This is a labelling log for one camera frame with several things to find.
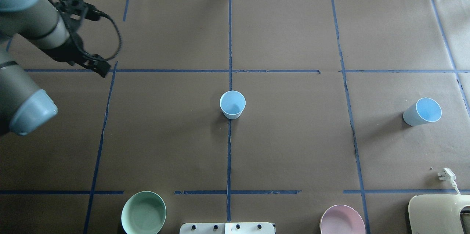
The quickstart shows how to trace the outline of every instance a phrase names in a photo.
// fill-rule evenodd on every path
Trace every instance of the white power plug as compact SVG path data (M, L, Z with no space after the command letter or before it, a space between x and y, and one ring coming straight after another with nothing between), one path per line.
M442 172L438 172L439 180L441 181L449 181L450 185L456 190L457 194L460 194L459 189L457 188L457 184L455 182L455 173L452 172L450 168L443 168Z

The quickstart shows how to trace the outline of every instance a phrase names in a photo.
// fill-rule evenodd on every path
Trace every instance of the pink bowl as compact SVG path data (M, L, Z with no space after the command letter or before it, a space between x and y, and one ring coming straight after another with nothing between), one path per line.
M320 219L322 234L365 234L362 217L347 205L334 205Z

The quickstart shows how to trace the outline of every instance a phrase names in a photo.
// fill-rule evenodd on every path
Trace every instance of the light blue plastic cup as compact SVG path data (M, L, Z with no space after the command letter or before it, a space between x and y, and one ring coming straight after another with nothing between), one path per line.
M220 98L220 109L228 119L237 119L245 109L245 97L237 91L228 91Z
M162 229L165 219L165 202L150 191L134 194L121 214L122 227L127 234L156 234Z
M403 113L403 120L410 126L433 123L442 116L439 104L428 97L423 97Z

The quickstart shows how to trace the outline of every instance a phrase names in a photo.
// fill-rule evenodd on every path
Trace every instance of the green bowl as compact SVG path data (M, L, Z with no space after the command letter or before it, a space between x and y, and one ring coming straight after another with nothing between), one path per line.
M127 234L156 234L162 229L165 219L165 202L150 191L134 194L121 213L122 227Z

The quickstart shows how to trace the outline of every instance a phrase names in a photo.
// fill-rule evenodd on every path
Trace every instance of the robotic arm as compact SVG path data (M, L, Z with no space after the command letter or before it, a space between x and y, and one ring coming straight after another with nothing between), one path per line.
M110 58L84 51L77 30L84 19L109 19L116 28L119 47ZM0 0L0 43L13 35L25 37L59 62L93 70L105 77L109 60L118 55L122 39L116 23L107 14L83 0ZM0 50L0 135L8 131L27 135L57 114L46 92L5 51Z

